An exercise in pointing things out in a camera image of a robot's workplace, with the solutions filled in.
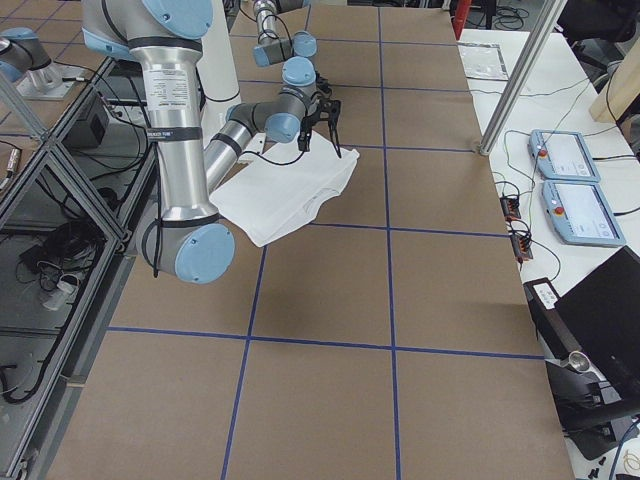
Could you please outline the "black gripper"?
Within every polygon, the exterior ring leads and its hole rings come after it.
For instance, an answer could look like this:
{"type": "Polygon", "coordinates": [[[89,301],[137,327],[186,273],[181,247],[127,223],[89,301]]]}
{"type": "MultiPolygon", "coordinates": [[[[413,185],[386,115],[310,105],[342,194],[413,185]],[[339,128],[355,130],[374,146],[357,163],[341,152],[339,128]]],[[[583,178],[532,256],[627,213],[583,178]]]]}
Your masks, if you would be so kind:
{"type": "Polygon", "coordinates": [[[342,102],[321,97],[313,113],[307,114],[301,120],[300,132],[297,139],[300,151],[309,151],[313,127],[320,122],[328,124],[329,137],[336,155],[341,158],[341,145],[338,133],[338,122],[341,114],[342,102]]]}

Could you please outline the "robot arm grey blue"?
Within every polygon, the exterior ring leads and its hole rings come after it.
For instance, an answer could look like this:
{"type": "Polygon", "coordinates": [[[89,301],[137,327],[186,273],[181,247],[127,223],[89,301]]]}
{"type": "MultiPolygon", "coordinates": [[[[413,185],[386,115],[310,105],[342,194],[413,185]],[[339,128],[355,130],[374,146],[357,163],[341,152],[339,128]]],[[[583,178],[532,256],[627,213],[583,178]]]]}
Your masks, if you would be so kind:
{"type": "Polygon", "coordinates": [[[250,4],[249,18],[257,28],[257,43],[252,53],[258,67],[284,63],[293,57],[314,62],[318,51],[316,38],[305,30],[292,34],[282,18],[284,13],[309,6],[310,1],[260,0],[250,4]]]}
{"type": "Polygon", "coordinates": [[[228,269],[235,241],[219,221],[211,193],[245,152],[254,135],[310,148],[313,127],[326,123],[338,140],[341,104],[316,70],[315,38],[305,31],[280,40],[271,23],[296,10],[296,1],[258,1],[254,57],[282,64],[283,85],[271,102],[241,103],[228,110],[211,139],[201,125],[197,65],[214,22],[207,1],[86,1],[86,46],[105,56],[139,63],[149,114],[146,135],[158,159],[158,200],[136,245],[155,272],[206,284],[228,269]]]}

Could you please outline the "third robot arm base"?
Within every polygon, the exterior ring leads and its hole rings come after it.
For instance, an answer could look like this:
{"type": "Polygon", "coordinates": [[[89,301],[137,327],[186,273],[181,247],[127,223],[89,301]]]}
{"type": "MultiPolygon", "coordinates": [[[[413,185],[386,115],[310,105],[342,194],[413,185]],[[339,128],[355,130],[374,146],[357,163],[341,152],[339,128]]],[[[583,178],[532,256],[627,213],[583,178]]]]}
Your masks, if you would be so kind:
{"type": "Polygon", "coordinates": [[[29,100],[62,100],[84,72],[82,67],[54,62],[30,28],[1,32],[1,73],[29,100]]]}

